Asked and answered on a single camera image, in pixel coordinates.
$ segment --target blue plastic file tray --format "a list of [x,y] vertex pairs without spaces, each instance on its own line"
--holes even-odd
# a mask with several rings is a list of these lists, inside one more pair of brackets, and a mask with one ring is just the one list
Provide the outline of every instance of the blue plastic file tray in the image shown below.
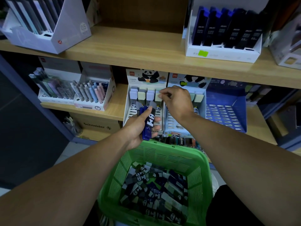
[[207,88],[206,119],[246,133],[246,94],[244,87]]

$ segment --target forearm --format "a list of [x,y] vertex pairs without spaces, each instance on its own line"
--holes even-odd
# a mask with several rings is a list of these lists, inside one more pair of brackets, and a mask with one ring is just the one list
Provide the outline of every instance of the forearm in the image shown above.
[[0,225],[82,226],[107,175],[125,152],[125,136],[122,129],[2,196]]
[[200,143],[222,178],[266,225],[297,222],[301,158],[198,115],[181,125]]

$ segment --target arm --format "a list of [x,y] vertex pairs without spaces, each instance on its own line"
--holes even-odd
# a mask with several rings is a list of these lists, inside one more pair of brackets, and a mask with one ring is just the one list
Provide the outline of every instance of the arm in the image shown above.
[[140,133],[150,113],[146,110],[130,118],[117,133],[0,197],[0,225],[82,226],[111,169],[126,150],[141,143]]
[[263,224],[300,224],[301,157],[200,117],[185,89],[174,86],[160,93],[170,114],[200,143],[227,185]]

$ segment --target panda illustration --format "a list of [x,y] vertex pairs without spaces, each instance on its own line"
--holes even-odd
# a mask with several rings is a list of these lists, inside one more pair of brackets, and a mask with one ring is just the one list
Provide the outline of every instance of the panda illustration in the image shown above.
[[180,81],[180,85],[181,86],[190,86],[191,84],[189,83],[198,83],[198,87],[199,88],[203,88],[207,83],[205,82],[205,77],[201,77],[201,76],[194,76],[194,75],[186,75],[185,79],[187,82],[185,81]]
[[157,83],[159,80],[159,73],[156,70],[144,70],[142,69],[142,78],[138,78],[140,82]]

